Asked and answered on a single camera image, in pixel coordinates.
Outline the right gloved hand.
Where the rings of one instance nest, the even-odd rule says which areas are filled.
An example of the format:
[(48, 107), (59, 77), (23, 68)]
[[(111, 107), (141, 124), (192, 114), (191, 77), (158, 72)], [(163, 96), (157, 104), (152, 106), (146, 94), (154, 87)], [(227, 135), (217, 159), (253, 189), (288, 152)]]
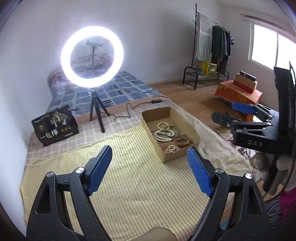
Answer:
[(281, 155), (273, 165), (275, 155), (256, 152), (250, 159), (250, 164), (257, 170), (255, 181), (264, 181), (264, 192), (275, 195), (279, 185), (284, 191), (295, 188), (295, 159), (289, 155)]

